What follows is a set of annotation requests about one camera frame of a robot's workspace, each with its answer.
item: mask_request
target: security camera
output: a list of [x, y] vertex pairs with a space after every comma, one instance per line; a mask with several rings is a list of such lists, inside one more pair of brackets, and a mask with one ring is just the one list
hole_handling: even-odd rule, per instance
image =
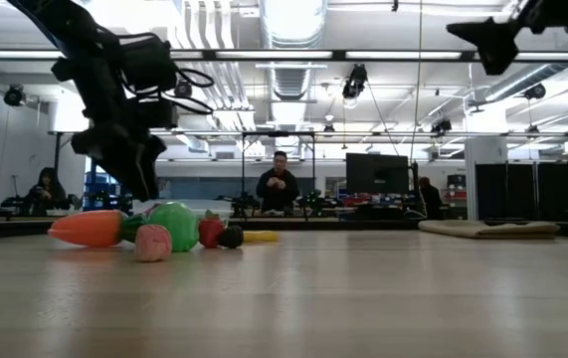
[[175, 87], [175, 96], [190, 97], [193, 95], [193, 87], [186, 80], [180, 80]]
[[522, 96], [527, 99], [543, 99], [546, 96], [546, 88], [542, 84], [538, 84], [523, 92]]
[[365, 90], [365, 83], [367, 82], [367, 71], [365, 65], [356, 64], [350, 77], [345, 82], [343, 87], [343, 98], [357, 99], [359, 95]]
[[20, 107], [25, 105], [27, 96], [23, 92], [23, 87], [21, 85], [11, 85], [5, 92], [3, 101], [5, 101], [5, 104], [7, 105]]

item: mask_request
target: person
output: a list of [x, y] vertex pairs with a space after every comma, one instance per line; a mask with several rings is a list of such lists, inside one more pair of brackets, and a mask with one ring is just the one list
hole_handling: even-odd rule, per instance
[[443, 201], [439, 190], [430, 183], [430, 178], [422, 177], [419, 179], [419, 187], [421, 187], [421, 197], [425, 203], [425, 213], [428, 220], [443, 220], [441, 206]]
[[60, 207], [67, 201], [67, 193], [58, 181], [54, 168], [44, 168], [38, 177], [38, 184], [29, 192], [32, 199], [32, 215], [46, 216], [47, 210]]
[[273, 169], [264, 173], [257, 185], [257, 196], [264, 199], [262, 213], [270, 210], [289, 213], [292, 211], [292, 201], [299, 195], [296, 178], [285, 169], [285, 152], [276, 152], [273, 163]]

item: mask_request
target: man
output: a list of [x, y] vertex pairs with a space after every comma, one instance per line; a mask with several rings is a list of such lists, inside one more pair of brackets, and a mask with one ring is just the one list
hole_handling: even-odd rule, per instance
[[428, 177], [419, 179], [419, 186], [421, 187], [421, 197], [425, 203], [427, 219], [443, 220], [443, 213], [441, 212], [443, 201], [441, 200], [439, 190], [432, 186]]
[[275, 153], [274, 167], [260, 178], [257, 196], [264, 199], [262, 212], [269, 210], [290, 212], [292, 201], [299, 195], [296, 178], [285, 169], [287, 155]]

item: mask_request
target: computer monitor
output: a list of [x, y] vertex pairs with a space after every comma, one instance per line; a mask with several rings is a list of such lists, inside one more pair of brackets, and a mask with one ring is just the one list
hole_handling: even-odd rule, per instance
[[409, 160], [406, 156], [347, 153], [345, 164], [349, 194], [409, 192]]

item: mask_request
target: foam pad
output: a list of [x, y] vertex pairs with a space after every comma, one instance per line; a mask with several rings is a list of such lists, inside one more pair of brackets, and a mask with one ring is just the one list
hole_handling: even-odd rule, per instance
[[171, 255], [171, 234], [161, 225], [144, 225], [135, 236], [135, 259], [142, 263], [167, 260]]
[[481, 222], [464, 220], [434, 221], [419, 223], [425, 232], [470, 239], [554, 239], [560, 227], [551, 223], [535, 222], [526, 225], [504, 224], [488, 226]]

